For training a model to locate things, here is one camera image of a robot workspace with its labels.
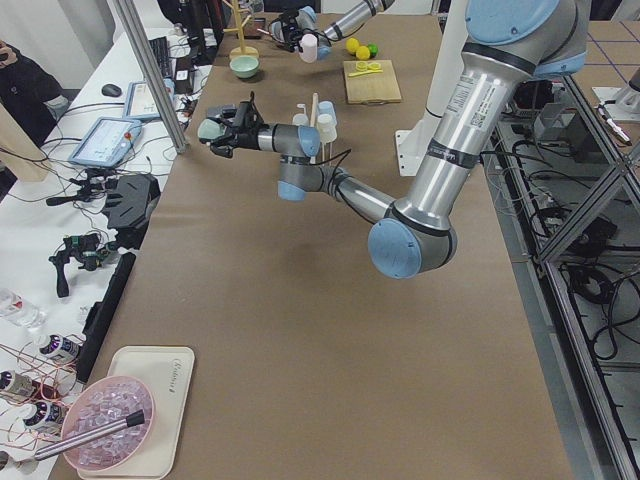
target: wooden stand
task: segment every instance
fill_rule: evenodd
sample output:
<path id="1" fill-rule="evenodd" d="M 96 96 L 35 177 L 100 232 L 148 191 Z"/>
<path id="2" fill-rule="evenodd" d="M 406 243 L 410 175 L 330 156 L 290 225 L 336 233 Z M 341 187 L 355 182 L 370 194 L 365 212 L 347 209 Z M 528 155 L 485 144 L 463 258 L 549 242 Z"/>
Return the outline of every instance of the wooden stand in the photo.
<path id="1" fill-rule="evenodd" d="M 50 167 L 46 155 L 34 145 L 20 128 L 9 112 L 0 104 L 0 147 L 32 161 L 23 160 L 14 155 L 0 152 L 0 161 L 24 182 L 41 182 L 47 176 Z"/>
<path id="2" fill-rule="evenodd" d="M 231 3 L 226 0 L 223 0 L 223 2 L 233 11 L 233 19 L 236 25 L 234 28 L 225 28 L 224 31 L 225 33 L 238 32 L 238 39 L 240 40 L 240 46 L 231 50 L 229 53 L 229 59 L 233 60 L 240 55 L 250 55 L 258 58 L 260 56 L 258 50 L 253 47 L 248 47 L 244 40 L 244 26 L 251 19 L 251 15 L 247 15 L 247 18 L 243 21 L 240 13 L 246 12 L 247 10 L 240 8 L 238 0 L 231 0 Z"/>

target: metal tongs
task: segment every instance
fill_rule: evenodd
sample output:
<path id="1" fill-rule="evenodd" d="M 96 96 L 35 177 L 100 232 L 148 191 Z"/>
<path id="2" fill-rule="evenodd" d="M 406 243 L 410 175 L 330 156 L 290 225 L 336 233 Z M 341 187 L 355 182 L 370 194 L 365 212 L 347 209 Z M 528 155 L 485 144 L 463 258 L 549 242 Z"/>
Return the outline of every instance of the metal tongs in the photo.
<path id="1" fill-rule="evenodd" d="M 98 440 L 99 438 L 111 435 L 112 433 L 124 430 L 125 428 L 142 425 L 144 421 L 144 412 L 142 410 L 138 410 L 137 412 L 133 412 L 119 420 L 114 420 L 113 422 L 106 423 L 94 428 L 93 430 L 76 435 L 75 437 L 41 448 L 36 451 L 33 458 L 38 461 L 46 460 L 47 458 L 59 455 L 67 450 L 71 450 L 86 443 L 93 442 L 94 440 Z"/>

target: table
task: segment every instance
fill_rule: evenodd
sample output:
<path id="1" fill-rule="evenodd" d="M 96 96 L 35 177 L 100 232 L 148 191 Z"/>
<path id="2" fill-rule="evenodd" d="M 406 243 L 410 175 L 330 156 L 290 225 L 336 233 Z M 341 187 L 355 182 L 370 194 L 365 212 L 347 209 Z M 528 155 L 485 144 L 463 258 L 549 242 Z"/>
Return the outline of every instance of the table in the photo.
<path id="1" fill-rule="evenodd" d="M 381 15 L 357 36 L 393 60 L 402 103 L 347 106 L 339 47 L 306 65 L 260 42 L 261 73 L 239 81 L 225 41 L 196 120 L 254 90 L 266 121 L 288 122 L 317 91 L 336 106 L 334 151 L 353 148 L 344 167 L 401 195 L 392 135 L 422 116 L 437 21 Z M 453 261 L 396 281 L 353 212 L 282 202 L 273 155 L 217 158 L 189 133 L 93 373 L 125 345 L 195 351 L 166 478 L 572 477 L 480 170 L 452 215 Z M 58 461 L 51 478 L 76 473 Z"/>
<path id="2" fill-rule="evenodd" d="M 180 47 L 181 38 L 169 36 L 167 29 L 148 29 L 149 38 L 168 36 L 174 56 L 183 55 L 184 48 Z M 196 74 L 195 88 L 204 84 L 211 67 L 200 67 Z M 142 79 L 142 72 L 131 50 L 126 35 L 122 35 L 115 42 L 107 56 L 93 73 L 87 84 L 74 100 L 71 108 L 102 102 L 124 102 L 129 82 Z M 115 83 L 123 90 L 120 98 L 104 97 L 101 88 L 106 83 Z M 59 122 L 58 127 L 51 133 L 49 139 L 60 137 L 81 138 L 94 121 L 101 116 L 122 116 L 121 105 L 96 105 L 90 108 L 70 110 Z M 58 142 L 46 144 L 43 149 L 51 152 Z M 51 152 L 51 157 L 58 160 L 70 156 L 75 142 L 63 142 Z M 141 136 L 135 144 L 135 157 L 123 167 L 130 172 L 151 172 L 157 176 L 160 187 L 163 188 L 167 175 L 173 165 L 175 150 L 162 122 L 145 124 Z M 52 162 L 52 166 L 63 177 L 75 177 L 82 169 L 71 168 L 60 162 Z M 70 296 L 60 299 L 56 296 L 55 268 L 47 261 L 61 244 L 65 235 L 80 235 L 98 228 L 104 234 L 110 233 L 113 240 L 115 232 L 107 232 L 107 218 L 100 214 L 103 201 L 83 204 L 86 215 L 74 209 L 71 204 L 57 207 L 47 207 L 44 201 L 26 203 L 19 199 L 44 199 L 53 195 L 71 195 L 77 187 L 71 185 L 66 193 L 62 193 L 62 185 L 58 178 L 49 174 L 43 182 L 18 181 L 0 204 L 0 285 L 7 286 L 20 293 L 24 298 L 40 306 L 48 316 L 47 322 L 38 333 L 59 333 L 64 335 L 79 335 L 86 319 L 89 308 L 94 302 L 102 300 L 109 279 L 113 274 L 117 256 L 94 272 L 77 269 L 77 262 L 72 260 L 65 268 L 69 283 Z M 27 331 L 4 325 L 0 343 L 12 348 L 22 348 L 32 341 L 32 334 Z M 0 361 L 6 369 L 15 367 L 15 360 L 7 352 L 0 350 Z M 4 401 L 0 400 L 0 411 L 6 409 Z M 7 428 L 12 422 L 10 414 L 0 418 L 0 429 Z M 17 459 L 27 457 L 30 452 L 8 448 Z M 31 475 L 17 474 L 20 478 L 47 478 L 55 459 L 42 462 Z M 15 471 L 0 472 L 0 479 L 15 480 Z"/>

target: pink bowl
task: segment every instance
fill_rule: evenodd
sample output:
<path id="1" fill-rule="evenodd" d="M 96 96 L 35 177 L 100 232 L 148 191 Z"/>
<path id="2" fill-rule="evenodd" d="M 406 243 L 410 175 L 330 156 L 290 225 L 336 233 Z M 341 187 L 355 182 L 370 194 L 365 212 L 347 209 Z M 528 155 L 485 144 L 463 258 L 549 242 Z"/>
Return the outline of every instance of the pink bowl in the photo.
<path id="1" fill-rule="evenodd" d="M 151 430 L 155 405 L 149 389 L 134 377 L 106 377 L 89 386 L 67 412 L 62 439 L 92 430 L 142 409 L 145 423 L 63 453 L 77 470 L 104 472 L 133 455 Z"/>

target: wooden cutting board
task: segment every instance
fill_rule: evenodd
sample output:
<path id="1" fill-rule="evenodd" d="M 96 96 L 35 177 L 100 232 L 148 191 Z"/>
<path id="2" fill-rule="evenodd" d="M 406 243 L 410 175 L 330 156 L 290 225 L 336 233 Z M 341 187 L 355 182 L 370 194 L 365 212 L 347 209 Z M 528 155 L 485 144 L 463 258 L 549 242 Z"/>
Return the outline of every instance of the wooden cutting board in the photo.
<path id="1" fill-rule="evenodd" d="M 342 62 L 344 82 L 347 89 L 347 103 L 390 103 L 401 102 L 402 95 L 391 60 L 373 60 L 382 66 L 381 73 L 370 73 L 349 78 L 356 72 L 356 61 Z"/>

